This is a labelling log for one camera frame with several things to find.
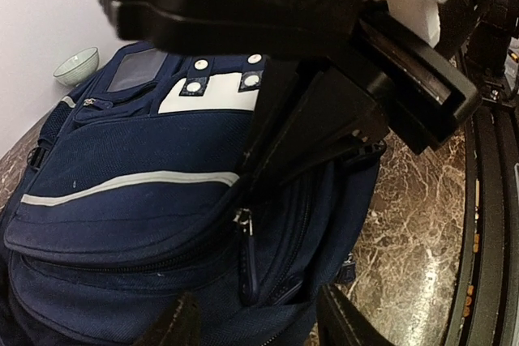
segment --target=white snap button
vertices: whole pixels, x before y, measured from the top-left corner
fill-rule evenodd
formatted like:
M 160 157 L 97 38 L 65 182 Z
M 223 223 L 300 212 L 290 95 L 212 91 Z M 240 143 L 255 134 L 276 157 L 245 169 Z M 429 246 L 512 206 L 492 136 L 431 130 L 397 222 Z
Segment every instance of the white snap button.
M 257 75 L 249 76 L 243 82 L 247 87 L 254 87 L 260 82 L 260 77 Z
M 186 90 L 188 92 L 198 92 L 202 88 L 200 83 L 190 83 L 187 85 Z
M 257 64 L 258 62 L 260 62 L 262 60 L 263 57 L 261 57 L 261 54 L 253 54 L 252 56 L 249 57 L 249 59 L 247 60 L 249 62 L 249 64 Z
M 195 69 L 196 70 L 204 70 L 209 66 L 209 63 L 205 60 L 199 60 L 195 62 Z

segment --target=white wall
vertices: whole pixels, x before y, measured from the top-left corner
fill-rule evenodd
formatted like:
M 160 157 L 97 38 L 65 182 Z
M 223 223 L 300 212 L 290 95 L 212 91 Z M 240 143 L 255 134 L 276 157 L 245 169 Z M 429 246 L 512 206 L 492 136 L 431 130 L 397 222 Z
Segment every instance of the white wall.
M 0 0 L 0 156 L 66 94 L 57 66 L 91 46 L 102 64 L 122 45 L 97 0 Z

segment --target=white bowl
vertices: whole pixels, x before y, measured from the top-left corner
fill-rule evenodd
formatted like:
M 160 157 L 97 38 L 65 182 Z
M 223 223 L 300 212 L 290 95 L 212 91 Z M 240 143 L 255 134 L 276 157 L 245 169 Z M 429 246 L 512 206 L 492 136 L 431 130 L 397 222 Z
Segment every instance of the white bowl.
M 75 87 L 93 75 L 99 66 L 99 50 L 85 49 L 70 57 L 54 72 L 54 77 L 61 84 Z

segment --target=reflective strip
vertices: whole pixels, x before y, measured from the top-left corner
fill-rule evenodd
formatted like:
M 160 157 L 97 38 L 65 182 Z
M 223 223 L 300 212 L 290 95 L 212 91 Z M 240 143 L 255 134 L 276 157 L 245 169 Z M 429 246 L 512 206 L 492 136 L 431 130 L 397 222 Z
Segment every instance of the reflective strip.
M 61 204 L 70 202 L 71 200 L 77 200 L 85 198 L 93 194 L 99 194 L 100 192 L 106 192 L 107 190 L 116 190 L 124 186 L 136 186 L 139 184 L 149 184 L 155 182 L 168 182 L 173 184 L 198 184 L 203 182 L 221 182 L 227 186 L 232 186 L 239 176 L 232 172 L 216 172 L 216 173 L 182 173 L 182 172 L 148 172 L 148 173 L 136 173 L 129 174 L 126 176 L 120 176 L 103 182 L 98 186 L 93 186 L 87 190 L 82 190 L 75 194 L 68 194 L 66 196 L 60 196 L 57 198 L 32 196 L 25 194 L 22 197 L 21 203 L 29 204 L 32 206 L 46 206 L 54 207 Z
M 69 96 L 65 96 L 62 99 L 62 102 L 68 105 L 71 109 L 75 107 L 75 102 Z

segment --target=backpack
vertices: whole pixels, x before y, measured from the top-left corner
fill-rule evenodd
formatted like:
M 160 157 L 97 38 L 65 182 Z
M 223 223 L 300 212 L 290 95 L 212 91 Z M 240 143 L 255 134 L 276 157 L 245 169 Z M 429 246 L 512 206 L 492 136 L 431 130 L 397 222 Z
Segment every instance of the backpack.
M 267 62 L 140 42 L 59 102 L 2 214 L 0 344 L 133 344 L 186 291 L 203 346 L 303 344 L 380 153 L 244 196 Z

